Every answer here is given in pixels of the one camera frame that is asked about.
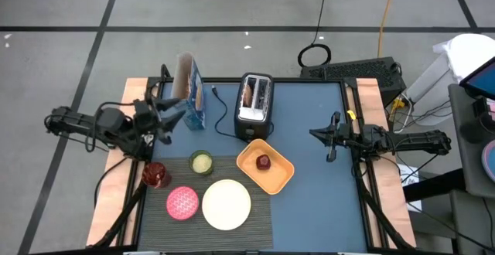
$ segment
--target blue box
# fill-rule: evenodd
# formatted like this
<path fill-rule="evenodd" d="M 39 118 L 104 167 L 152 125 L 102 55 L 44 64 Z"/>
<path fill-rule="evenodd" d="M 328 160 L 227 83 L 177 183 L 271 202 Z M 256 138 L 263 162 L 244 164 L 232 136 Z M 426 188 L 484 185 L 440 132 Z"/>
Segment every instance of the blue box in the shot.
<path fill-rule="evenodd" d="M 175 107 L 179 111 L 186 111 L 183 120 L 191 131 L 205 129 L 206 105 L 203 81 L 191 53 L 181 53 L 177 56 L 177 68 L 170 97 L 181 99 Z"/>

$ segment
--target green cup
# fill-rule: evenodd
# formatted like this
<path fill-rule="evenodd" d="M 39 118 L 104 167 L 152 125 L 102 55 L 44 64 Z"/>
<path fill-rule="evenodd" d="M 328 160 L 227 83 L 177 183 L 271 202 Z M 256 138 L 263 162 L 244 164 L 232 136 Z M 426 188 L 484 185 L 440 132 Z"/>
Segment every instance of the green cup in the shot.
<path fill-rule="evenodd" d="M 194 167 L 193 167 L 193 162 L 194 162 L 194 159 L 197 158 L 199 155 L 207 155 L 210 159 L 211 159 L 211 165 L 210 167 L 204 171 L 204 172 L 196 172 L 194 171 Z M 199 175 L 209 175 L 211 174 L 211 172 L 213 171 L 213 157 L 210 155 L 209 152 L 207 151 L 204 151 L 204 150 L 199 150 L 199 151 L 195 151 L 190 157 L 189 157 L 189 167 L 191 168 L 191 170 L 193 170 L 193 172 L 195 172 L 196 174 L 199 174 Z"/>

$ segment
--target white plate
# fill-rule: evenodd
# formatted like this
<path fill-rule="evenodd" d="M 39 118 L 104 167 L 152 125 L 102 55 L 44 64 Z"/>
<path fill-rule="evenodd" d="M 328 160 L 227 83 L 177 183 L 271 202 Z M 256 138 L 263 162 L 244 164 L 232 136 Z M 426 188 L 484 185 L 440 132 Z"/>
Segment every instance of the white plate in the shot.
<path fill-rule="evenodd" d="M 233 230 L 248 218 L 251 197 L 241 183 L 224 179 L 212 184 L 204 193 L 202 210 L 204 218 L 214 228 Z"/>

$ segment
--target yellow cable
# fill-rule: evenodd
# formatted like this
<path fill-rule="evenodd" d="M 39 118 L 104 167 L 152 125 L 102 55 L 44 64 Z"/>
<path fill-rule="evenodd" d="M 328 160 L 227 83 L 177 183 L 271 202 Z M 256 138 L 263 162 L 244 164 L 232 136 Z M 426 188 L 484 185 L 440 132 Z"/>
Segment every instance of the yellow cable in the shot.
<path fill-rule="evenodd" d="M 384 34 L 385 20 L 387 19 L 388 7 L 390 7 L 391 2 L 392 2 L 392 0 L 387 0 L 387 5 L 385 6 L 384 17 L 381 19 L 380 35 L 378 36 L 378 58 L 381 57 L 381 37 Z"/>

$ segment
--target orange plate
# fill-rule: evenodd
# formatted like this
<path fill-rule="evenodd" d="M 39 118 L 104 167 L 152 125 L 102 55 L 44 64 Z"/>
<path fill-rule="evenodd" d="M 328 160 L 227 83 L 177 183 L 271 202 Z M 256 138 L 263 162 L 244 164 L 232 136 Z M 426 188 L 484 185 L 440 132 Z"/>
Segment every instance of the orange plate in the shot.
<path fill-rule="evenodd" d="M 256 158 L 260 155 L 270 158 L 269 170 L 256 168 Z M 237 156 L 237 167 L 272 195 L 279 193 L 294 175 L 294 165 L 261 139 L 253 140 Z"/>

